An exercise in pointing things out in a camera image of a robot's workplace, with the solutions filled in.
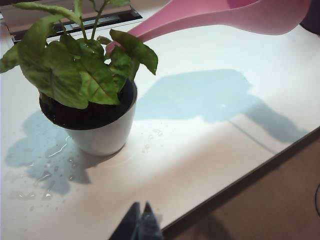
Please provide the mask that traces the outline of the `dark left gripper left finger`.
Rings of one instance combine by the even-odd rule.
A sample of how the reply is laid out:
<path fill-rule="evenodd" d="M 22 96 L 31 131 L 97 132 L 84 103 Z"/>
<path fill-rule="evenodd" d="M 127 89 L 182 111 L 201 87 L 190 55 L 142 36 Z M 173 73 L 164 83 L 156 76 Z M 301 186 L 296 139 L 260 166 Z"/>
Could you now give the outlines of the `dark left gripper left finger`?
<path fill-rule="evenodd" d="M 124 230 L 123 239 L 124 240 L 134 240 L 136 238 L 137 229 L 140 223 L 141 210 L 140 203 L 134 202 L 125 214 L 124 220 Z"/>

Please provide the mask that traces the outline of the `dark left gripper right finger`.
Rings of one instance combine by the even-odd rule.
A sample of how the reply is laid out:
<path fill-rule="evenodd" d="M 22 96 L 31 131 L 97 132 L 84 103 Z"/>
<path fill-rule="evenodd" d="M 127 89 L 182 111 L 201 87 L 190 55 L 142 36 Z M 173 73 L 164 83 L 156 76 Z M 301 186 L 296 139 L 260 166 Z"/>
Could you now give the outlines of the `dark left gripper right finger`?
<path fill-rule="evenodd" d="M 139 224 L 140 240 L 163 240 L 160 225 L 149 202 L 146 202 Z"/>

